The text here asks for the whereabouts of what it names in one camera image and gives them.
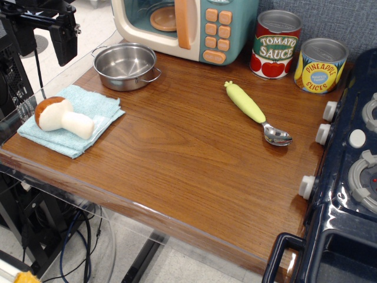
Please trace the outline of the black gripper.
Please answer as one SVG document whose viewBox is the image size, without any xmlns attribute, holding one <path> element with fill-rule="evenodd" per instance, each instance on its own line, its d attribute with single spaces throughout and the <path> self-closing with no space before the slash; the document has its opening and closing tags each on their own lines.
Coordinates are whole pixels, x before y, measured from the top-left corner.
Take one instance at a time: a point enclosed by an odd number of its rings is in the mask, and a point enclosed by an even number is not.
<svg viewBox="0 0 377 283">
<path fill-rule="evenodd" d="M 1 21 L 6 33 L 29 36 L 34 29 L 49 30 L 61 67 L 77 56 L 80 25 L 71 1 L 1 1 Z"/>
</svg>

